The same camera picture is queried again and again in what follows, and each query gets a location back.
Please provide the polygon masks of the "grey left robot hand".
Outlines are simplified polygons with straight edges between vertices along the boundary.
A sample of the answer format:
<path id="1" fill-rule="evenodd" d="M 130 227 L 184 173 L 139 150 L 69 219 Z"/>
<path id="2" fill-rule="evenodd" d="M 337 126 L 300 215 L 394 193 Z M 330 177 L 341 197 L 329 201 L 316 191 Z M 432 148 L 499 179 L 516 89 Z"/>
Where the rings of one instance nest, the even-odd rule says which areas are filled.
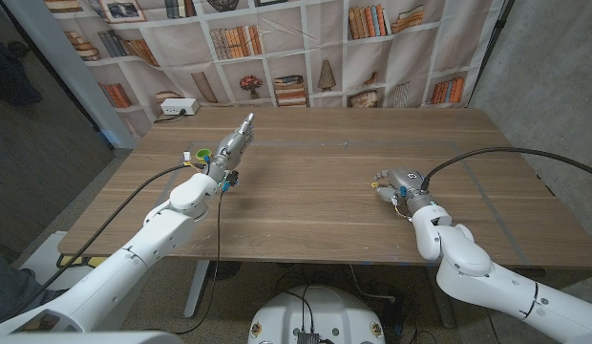
<path id="1" fill-rule="evenodd" d="M 221 182 L 239 165 L 244 150 L 254 139 L 254 117 L 255 115 L 250 113 L 242 124 L 220 142 L 217 152 L 206 168 L 206 174 L 215 182 Z"/>

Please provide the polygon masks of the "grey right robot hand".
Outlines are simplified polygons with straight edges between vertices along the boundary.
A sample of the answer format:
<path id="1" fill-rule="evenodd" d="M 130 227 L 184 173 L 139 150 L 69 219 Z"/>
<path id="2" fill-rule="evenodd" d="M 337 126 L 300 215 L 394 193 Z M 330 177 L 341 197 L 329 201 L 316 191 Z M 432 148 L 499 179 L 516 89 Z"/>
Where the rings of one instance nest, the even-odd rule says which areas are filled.
<path id="1" fill-rule="evenodd" d="M 378 172 L 374 181 L 377 195 L 392 204 L 403 216 L 412 216 L 427 205 L 434 205 L 428 191 L 422 189 L 424 178 L 407 168 L 386 169 Z"/>

